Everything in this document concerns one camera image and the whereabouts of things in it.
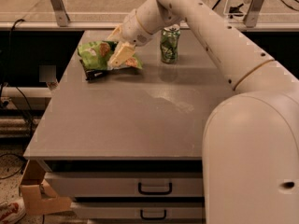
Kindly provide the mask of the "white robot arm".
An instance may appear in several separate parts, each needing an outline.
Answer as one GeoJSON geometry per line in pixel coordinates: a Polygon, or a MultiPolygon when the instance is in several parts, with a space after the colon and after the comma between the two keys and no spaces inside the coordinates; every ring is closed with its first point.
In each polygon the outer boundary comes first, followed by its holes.
{"type": "Polygon", "coordinates": [[[299,81],[202,0],[147,0],[110,35],[118,66],[186,21],[235,95],[203,133],[206,224],[299,224],[299,81]]]}

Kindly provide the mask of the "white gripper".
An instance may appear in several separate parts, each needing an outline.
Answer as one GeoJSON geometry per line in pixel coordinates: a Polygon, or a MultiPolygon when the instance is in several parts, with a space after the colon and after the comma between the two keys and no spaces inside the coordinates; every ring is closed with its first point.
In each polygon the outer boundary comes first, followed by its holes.
{"type": "Polygon", "coordinates": [[[107,37],[108,41],[119,42],[107,64],[111,67],[120,66],[135,54],[135,46],[145,46],[151,39],[152,34],[142,27],[133,9],[107,37]]]}

